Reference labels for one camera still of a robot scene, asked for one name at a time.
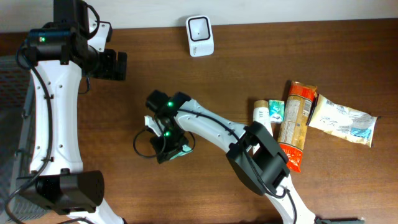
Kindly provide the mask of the white tube with tan cap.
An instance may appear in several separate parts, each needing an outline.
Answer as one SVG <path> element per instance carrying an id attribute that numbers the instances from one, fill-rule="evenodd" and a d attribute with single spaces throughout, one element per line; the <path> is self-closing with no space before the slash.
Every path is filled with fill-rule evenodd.
<path id="1" fill-rule="evenodd" d="M 257 100 L 254 102 L 253 121 L 261 123 L 270 135 L 273 136 L 268 105 L 268 101 L 266 100 Z"/>

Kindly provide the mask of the yellow snack bag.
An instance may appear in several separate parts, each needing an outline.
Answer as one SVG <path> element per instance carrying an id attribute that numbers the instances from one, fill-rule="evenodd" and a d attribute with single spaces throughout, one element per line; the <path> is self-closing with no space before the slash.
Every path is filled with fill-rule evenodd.
<path id="1" fill-rule="evenodd" d="M 318 95 L 308 125 L 349 142 L 372 147 L 378 119 Z"/>

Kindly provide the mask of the green tissue pack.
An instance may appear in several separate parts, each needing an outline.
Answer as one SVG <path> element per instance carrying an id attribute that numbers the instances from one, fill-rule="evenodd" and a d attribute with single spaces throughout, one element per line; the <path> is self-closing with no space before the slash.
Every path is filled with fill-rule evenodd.
<path id="1" fill-rule="evenodd" d="M 269 100 L 270 122 L 280 124 L 284 120 L 285 103 L 280 100 Z"/>

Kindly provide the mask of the orange biscuit pack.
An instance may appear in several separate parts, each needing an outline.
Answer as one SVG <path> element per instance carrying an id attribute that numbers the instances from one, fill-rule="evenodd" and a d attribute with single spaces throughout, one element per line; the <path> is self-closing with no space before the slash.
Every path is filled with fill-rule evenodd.
<path id="1" fill-rule="evenodd" d="M 291 81 L 277 142 L 289 158 L 287 167 L 295 172 L 301 172 L 307 123 L 316 97 L 316 86 Z"/>

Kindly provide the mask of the mint green pack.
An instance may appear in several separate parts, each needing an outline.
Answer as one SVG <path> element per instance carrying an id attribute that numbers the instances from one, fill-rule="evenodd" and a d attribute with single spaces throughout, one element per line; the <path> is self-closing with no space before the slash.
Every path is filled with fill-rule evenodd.
<path id="1" fill-rule="evenodd" d="M 172 157 L 170 158 L 170 160 L 173 160 L 173 159 L 175 159 L 175 158 L 177 158 L 177 157 L 181 157 L 181 156 L 184 156 L 184 155 L 186 155 L 186 154 L 189 154 L 189 153 L 191 153 L 192 151 L 193 151 L 193 149 L 192 149 L 190 146 L 184 144 L 183 147 L 182 147 L 182 150 L 181 150 L 180 152 L 176 153 L 176 155 L 172 156 Z"/>

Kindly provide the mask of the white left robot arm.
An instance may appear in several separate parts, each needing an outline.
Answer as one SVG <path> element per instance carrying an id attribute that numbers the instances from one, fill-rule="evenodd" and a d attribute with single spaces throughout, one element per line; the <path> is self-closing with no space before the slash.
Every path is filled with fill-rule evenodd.
<path id="1" fill-rule="evenodd" d="M 104 177 L 84 171 L 77 101 L 82 78 L 124 80 L 127 55 L 106 49 L 112 27 L 84 1 L 55 1 L 53 20 L 32 29 L 16 53 L 35 91 L 35 146 L 16 195 L 71 222 L 123 223 L 104 199 Z"/>

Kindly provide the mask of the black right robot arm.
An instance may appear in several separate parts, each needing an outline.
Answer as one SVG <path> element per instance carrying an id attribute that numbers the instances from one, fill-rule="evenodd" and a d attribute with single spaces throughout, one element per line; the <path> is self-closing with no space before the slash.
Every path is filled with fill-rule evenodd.
<path id="1" fill-rule="evenodd" d="M 185 134 L 198 135 L 222 149 L 239 180 L 252 192 L 267 197 L 283 223 L 328 223 L 311 212 L 292 183 L 288 157 L 267 129 L 229 121 L 202 107 L 188 95 L 154 90 L 146 99 L 154 115 L 145 126 L 154 133 L 150 143 L 158 163 L 193 151 Z"/>

